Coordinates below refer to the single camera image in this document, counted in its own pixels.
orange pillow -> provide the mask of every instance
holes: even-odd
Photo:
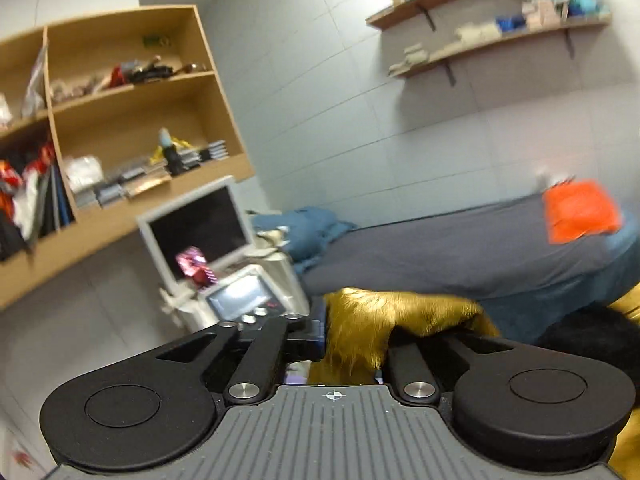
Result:
[[[558,184],[547,189],[542,199],[552,244],[612,233],[622,227],[620,209],[594,180]]]

metal screw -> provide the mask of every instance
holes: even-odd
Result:
[[[404,392],[410,397],[425,399],[431,397],[436,392],[436,388],[433,384],[429,383],[409,383],[404,387]]]
[[[260,388],[251,383],[238,383],[229,388],[229,395],[236,399],[251,399],[260,393]]]

bed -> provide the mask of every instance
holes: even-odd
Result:
[[[532,343],[566,314],[640,282],[636,216],[610,235],[548,242],[542,196],[347,233],[302,277],[312,296],[346,286],[453,294],[482,305],[507,339]]]

black fur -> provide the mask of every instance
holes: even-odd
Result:
[[[620,312],[590,304],[547,328],[535,345],[621,369],[634,382],[640,405],[640,326]]]

small display screen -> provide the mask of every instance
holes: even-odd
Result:
[[[274,295],[260,276],[248,274],[207,297],[220,319],[234,320],[254,308],[271,303]]]
[[[175,258],[185,249],[199,249],[211,263],[248,244],[226,186],[171,211],[150,226],[176,280],[184,275]]]

